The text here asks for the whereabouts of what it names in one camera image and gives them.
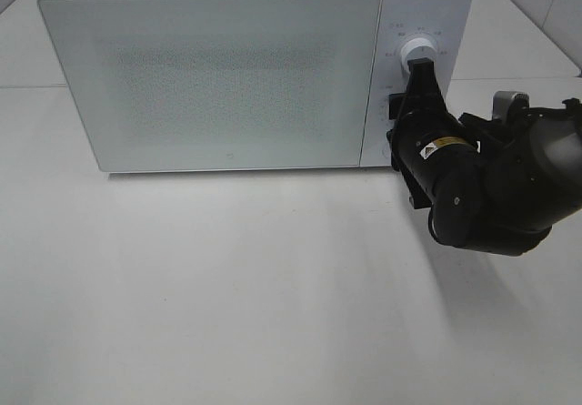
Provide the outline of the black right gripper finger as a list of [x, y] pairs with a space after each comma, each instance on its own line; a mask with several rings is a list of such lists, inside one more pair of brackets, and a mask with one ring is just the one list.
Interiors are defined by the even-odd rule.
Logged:
[[445, 99], [437, 82], [435, 63], [429, 58], [408, 61], [410, 76], [406, 86], [405, 108], [447, 111]]
[[399, 158], [398, 152], [396, 150], [396, 145], [393, 143], [394, 129], [389, 130], [386, 133], [386, 139], [390, 145], [390, 159], [391, 167], [399, 172], [408, 189], [409, 202], [413, 209], [424, 209], [431, 208], [432, 202], [429, 196], [426, 194], [424, 189], [414, 178], [412, 172], [404, 165], [404, 162]]

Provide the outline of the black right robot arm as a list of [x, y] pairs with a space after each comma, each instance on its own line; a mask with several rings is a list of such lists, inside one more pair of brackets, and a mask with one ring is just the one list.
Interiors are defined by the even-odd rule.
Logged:
[[453, 248], [519, 256], [581, 208], [581, 103], [531, 106], [499, 91], [492, 116], [453, 116], [427, 58], [407, 65], [390, 96], [391, 165], [432, 238]]

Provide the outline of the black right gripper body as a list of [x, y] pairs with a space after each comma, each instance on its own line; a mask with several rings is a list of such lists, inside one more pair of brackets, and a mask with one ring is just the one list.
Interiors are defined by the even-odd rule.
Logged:
[[428, 196], [442, 194], [446, 186], [462, 196], [480, 196], [482, 158], [477, 140], [448, 110], [407, 112], [405, 96], [391, 95], [388, 106], [393, 143], [404, 165]]

